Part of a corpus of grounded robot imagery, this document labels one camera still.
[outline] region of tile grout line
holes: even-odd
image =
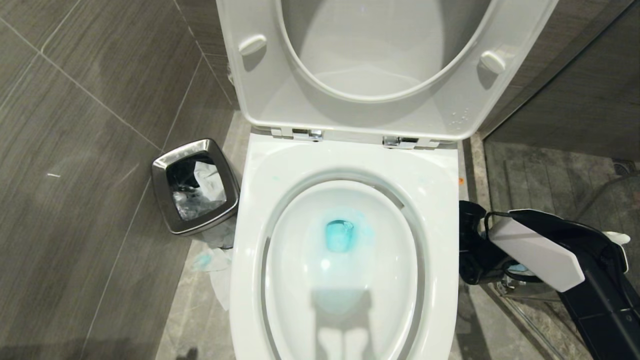
[[[22,36],[22,34],[20,34],[13,26],[11,26],[8,22],[6,22],[1,17],[0,17],[0,22],[2,22],[3,24],[7,25],[20,39],[22,39],[22,41],[24,41],[25,43],[27,43],[28,46],[30,46],[32,49],[34,49],[37,52],[36,55],[42,56],[45,60],[47,60],[47,62],[49,62],[51,65],[53,65],[53,67],[55,67],[58,71],[60,71],[64,76],[69,78],[69,80],[71,80],[71,82],[73,82],[76,86],[78,86],[85,93],[87,93],[93,100],[97,101],[100,105],[102,105],[105,109],[107,109],[107,111],[109,111],[111,114],[113,114],[113,116],[115,116],[120,122],[122,122],[123,124],[125,124],[126,126],[131,128],[136,134],[140,135],[143,139],[145,139],[148,143],[153,145],[156,149],[161,150],[160,147],[158,147],[156,144],[154,144],[146,136],[142,135],[135,127],[131,126],[121,116],[116,114],[115,111],[113,111],[109,106],[106,106],[100,99],[98,99],[95,95],[93,95],[91,92],[89,92],[89,90],[87,90],[84,86],[80,85],[80,83],[78,83],[74,78],[72,78],[69,74],[67,74],[61,67],[59,67],[56,63],[54,63],[51,59],[49,59],[49,57],[46,56],[42,51],[38,50],[37,47],[35,47],[32,43],[30,43],[27,39],[25,39],[24,36]]]
[[[18,86],[20,86],[20,84],[22,83],[22,79],[24,79],[24,77],[27,76],[27,72],[29,71],[29,69],[31,68],[31,66],[33,65],[37,57],[38,57],[38,54],[35,54],[29,60],[29,65],[27,65],[26,69],[22,71],[22,74],[20,74],[20,76],[18,77],[18,80],[16,80],[15,84],[13,84],[13,86],[11,87],[11,90],[9,90],[9,92],[6,94],[6,98],[4,98],[4,101],[2,102],[2,104],[0,104],[0,110],[2,110],[5,104],[11,99],[11,96],[13,95],[15,90],[18,88]]]
[[[136,206],[136,211],[133,213],[133,217],[129,222],[129,226],[127,228],[127,232],[124,234],[124,238],[122,239],[122,243],[120,243],[120,248],[118,249],[118,254],[116,255],[115,260],[113,261],[113,265],[111,266],[111,271],[109,272],[109,277],[107,278],[107,282],[104,284],[104,288],[102,289],[102,295],[100,296],[100,300],[98,301],[98,306],[95,308],[95,313],[93,314],[93,319],[91,320],[91,325],[89,325],[89,330],[86,333],[86,337],[84,339],[84,343],[82,345],[82,350],[80,351],[80,356],[78,360],[82,360],[84,355],[84,350],[86,348],[86,344],[89,341],[89,335],[91,335],[91,331],[93,330],[93,324],[95,323],[95,319],[98,317],[98,312],[100,311],[100,306],[102,305],[102,299],[104,299],[104,294],[107,292],[107,288],[109,287],[109,282],[111,281],[111,276],[113,275],[113,270],[115,270],[116,265],[118,263],[118,259],[120,258],[120,253],[124,244],[127,242],[127,237],[129,236],[129,231],[133,226],[133,222],[136,219],[136,215],[138,214],[138,210],[140,210],[140,205],[142,205],[142,200],[145,198],[145,194],[149,188],[149,184],[151,183],[151,178],[147,179],[147,184],[145,185],[145,189],[142,191],[142,196],[140,196],[140,201],[138,201],[138,205]]]
[[[180,8],[180,5],[178,5],[177,0],[173,0],[173,3],[175,4],[175,7],[178,9],[178,12],[180,13],[180,15],[182,16],[182,20],[184,20],[184,23],[187,25],[187,28],[189,29],[189,32],[191,33],[191,37],[193,37],[193,40],[196,42],[196,45],[198,46],[198,49],[200,50],[200,53],[204,57],[204,60],[207,62],[207,66],[209,67],[209,70],[211,70],[211,72],[213,73],[213,77],[216,79],[216,82],[218,83],[218,86],[220,87],[220,90],[222,90],[222,93],[225,94],[225,97],[227,98],[227,101],[229,102],[229,105],[233,106],[234,103],[231,101],[231,98],[229,97],[229,95],[227,94],[225,89],[222,87],[222,83],[218,79],[218,76],[216,75],[216,72],[213,71],[213,67],[211,67],[211,64],[209,63],[209,60],[207,59],[207,54],[204,53],[204,50],[202,50],[202,46],[200,45],[200,42],[198,41],[198,39],[196,39],[196,36],[193,34],[193,31],[191,30],[191,26],[189,25],[189,22],[187,21],[187,17],[184,16],[184,12],[182,12],[182,9]]]
[[[200,68],[200,64],[202,63],[203,57],[204,56],[200,57],[200,59],[198,60],[198,65],[196,66],[196,69],[193,71],[193,75],[191,75],[191,81],[189,81],[189,86],[187,86],[187,90],[184,92],[184,95],[182,96],[180,106],[178,106],[178,111],[176,111],[175,113],[175,117],[173,118],[173,122],[171,123],[171,127],[169,128],[169,132],[166,134],[166,138],[164,139],[164,144],[162,145],[162,149],[160,149],[161,152],[164,151],[164,147],[166,147],[166,143],[169,141],[169,136],[171,136],[171,131],[173,131],[175,122],[176,120],[178,120],[178,116],[180,116],[180,111],[182,111],[182,105],[184,104],[184,101],[187,99],[187,95],[189,95],[191,84],[193,84],[193,80],[196,78],[196,74],[198,73],[198,69]]]
[[[64,18],[62,18],[62,21],[58,24],[58,26],[56,26],[56,29],[51,33],[51,35],[49,35],[49,37],[47,37],[47,40],[45,40],[44,44],[42,44],[42,49],[40,50],[41,52],[44,53],[44,48],[45,46],[47,46],[47,44],[51,41],[51,39],[53,39],[53,36],[58,32],[58,30],[62,27],[62,24],[65,23],[65,21],[67,21],[67,18],[69,18],[69,15],[71,15],[71,13],[76,9],[76,7],[78,6],[78,4],[81,2],[82,0],[77,0],[76,3],[71,6],[71,9],[67,12],[67,14],[65,15]]]
[[[200,48],[200,51],[202,51],[202,48],[200,47],[200,44],[197,41],[196,41],[196,43],[198,44],[198,47]],[[225,94],[225,97],[227,98],[227,101],[229,102],[229,105],[231,105],[231,107],[233,107],[234,103],[231,101],[231,98],[229,97],[229,95],[227,94],[225,89],[222,87],[222,83],[218,79],[218,76],[216,75],[216,72],[213,71],[213,67],[209,63],[209,59],[207,59],[207,56],[204,54],[204,52],[202,53],[202,56],[204,56],[204,60],[207,62],[207,66],[209,66],[209,70],[211,70],[211,72],[213,73],[213,77],[216,79],[216,82],[218,83],[218,86],[220,87],[220,90],[222,90],[222,93]]]

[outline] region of toilet lid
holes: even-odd
[[[218,1],[243,115],[274,134],[470,137],[557,0]]]
[[[353,225],[340,249],[327,243],[335,220]],[[417,257],[389,198],[354,181],[312,186],[277,220],[267,252],[266,320],[280,358],[397,359],[415,309]]]

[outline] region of toilet bowl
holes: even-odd
[[[231,279],[236,358],[448,356],[455,143],[555,5],[218,0],[253,124]]]

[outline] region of wall tile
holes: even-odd
[[[0,105],[2,105],[36,52],[13,30],[0,22],[0,54],[2,54],[2,60],[0,60],[2,63],[0,66]]]
[[[4,0],[0,17],[11,24],[35,47],[53,34],[77,0]]]
[[[162,146],[200,51],[171,1],[83,0],[45,54]]]
[[[500,99],[493,105],[493,108],[489,112],[489,115],[486,116],[487,119],[495,119],[496,116],[506,108],[510,108],[510,102],[517,97],[517,95],[522,91],[522,87],[520,86],[507,86],[504,89],[504,92],[500,96]]]
[[[149,186],[104,293],[83,359],[153,360],[191,240],[169,233]]]
[[[228,58],[226,56],[220,55],[206,55],[206,58],[209,62],[209,65],[211,66],[211,69],[213,69],[213,72],[218,77],[218,81],[220,81],[222,89],[225,91],[227,97],[229,98],[229,101],[231,101],[231,105],[233,105],[234,109],[240,110],[236,87],[231,83],[231,81],[229,81],[228,78]]]
[[[215,0],[177,0],[205,54],[227,55]]]
[[[490,134],[514,109],[551,80],[630,2],[631,0],[560,0],[529,55],[511,80],[510,86],[519,86],[522,91],[503,110],[494,108],[481,125],[480,134],[483,137]]]
[[[157,149],[43,58],[0,110],[0,358],[76,359]]]
[[[203,59],[167,139],[165,150],[202,138],[212,138],[222,147],[233,112],[225,93]]]
[[[639,16],[634,5],[492,140],[640,160]]]

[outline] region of robotic arm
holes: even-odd
[[[478,233],[484,218],[502,217]],[[489,213],[460,201],[460,276],[471,285],[516,280],[545,282],[558,295],[591,355],[640,359],[640,297],[624,273],[622,246],[601,231],[536,210]],[[535,275],[514,274],[523,265]]]

